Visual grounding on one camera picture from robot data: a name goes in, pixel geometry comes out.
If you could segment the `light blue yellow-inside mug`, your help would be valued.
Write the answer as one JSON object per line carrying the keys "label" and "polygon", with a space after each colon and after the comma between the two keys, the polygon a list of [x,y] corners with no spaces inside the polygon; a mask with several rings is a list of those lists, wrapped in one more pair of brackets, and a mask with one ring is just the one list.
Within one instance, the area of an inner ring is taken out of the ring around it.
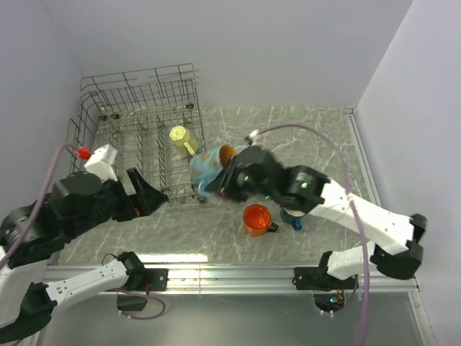
{"label": "light blue yellow-inside mug", "polygon": [[199,195],[204,198],[210,196],[210,193],[205,191],[206,187],[218,177],[231,158],[236,155],[233,147],[223,145],[204,151],[190,159],[189,173]]}

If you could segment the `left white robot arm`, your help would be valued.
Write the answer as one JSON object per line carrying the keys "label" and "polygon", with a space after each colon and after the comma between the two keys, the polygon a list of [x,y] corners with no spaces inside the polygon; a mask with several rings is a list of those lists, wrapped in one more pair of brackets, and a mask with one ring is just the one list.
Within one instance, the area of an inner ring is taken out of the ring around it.
{"label": "left white robot arm", "polygon": [[103,291],[145,289],[148,271],[134,252],[123,252],[95,270],[57,283],[40,276],[53,254],[96,226],[149,216],[168,201],[137,169],[127,170],[135,188],[77,172],[55,182],[44,202],[13,210],[1,223],[1,343],[43,329],[59,311]]}

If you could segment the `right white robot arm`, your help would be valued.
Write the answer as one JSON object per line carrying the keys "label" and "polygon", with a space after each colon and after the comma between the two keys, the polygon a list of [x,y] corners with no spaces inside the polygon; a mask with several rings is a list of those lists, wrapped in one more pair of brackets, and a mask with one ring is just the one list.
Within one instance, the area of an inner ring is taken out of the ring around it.
{"label": "right white robot arm", "polygon": [[205,190],[235,202],[262,195],[288,213],[325,218],[358,233],[362,246],[323,253],[313,274],[302,277],[310,289],[328,291],[372,270],[409,280],[421,266],[426,217],[390,212],[310,167],[284,167],[259,146],[230,159]]}

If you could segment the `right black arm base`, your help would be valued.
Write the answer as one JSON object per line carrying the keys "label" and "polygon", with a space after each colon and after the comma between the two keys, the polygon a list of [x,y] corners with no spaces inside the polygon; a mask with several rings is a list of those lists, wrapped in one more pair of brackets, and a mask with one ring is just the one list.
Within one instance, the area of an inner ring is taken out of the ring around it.
{"label": "right black arm base", "polygon": [[335,278],[327,273],[326,268],[320,267],[295,267],[292,284],[296,290],[318,290],[329,292],[339,289],[358,288],[355,276],[344,280]]}

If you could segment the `pale yellow mug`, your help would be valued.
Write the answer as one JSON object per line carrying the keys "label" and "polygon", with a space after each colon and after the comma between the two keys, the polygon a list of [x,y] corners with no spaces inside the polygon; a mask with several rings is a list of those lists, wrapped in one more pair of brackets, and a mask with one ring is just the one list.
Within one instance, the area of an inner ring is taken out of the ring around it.
{"label": "pale yellow mug", "polygon": [[174,126],[169,133],[169,137],[181,156],[195,156],[197,154],[199,144],[192,133],[184,126]]}

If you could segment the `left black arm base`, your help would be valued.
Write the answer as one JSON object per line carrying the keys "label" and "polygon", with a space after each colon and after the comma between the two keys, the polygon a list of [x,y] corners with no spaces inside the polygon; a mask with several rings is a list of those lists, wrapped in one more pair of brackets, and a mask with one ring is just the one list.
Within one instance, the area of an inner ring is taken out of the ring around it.
{"label": "left black arm base", "polygon": [[141,280],[140,290],[145,292],[165,291],[169,280],[169,270],[166,268],[148,268]]}

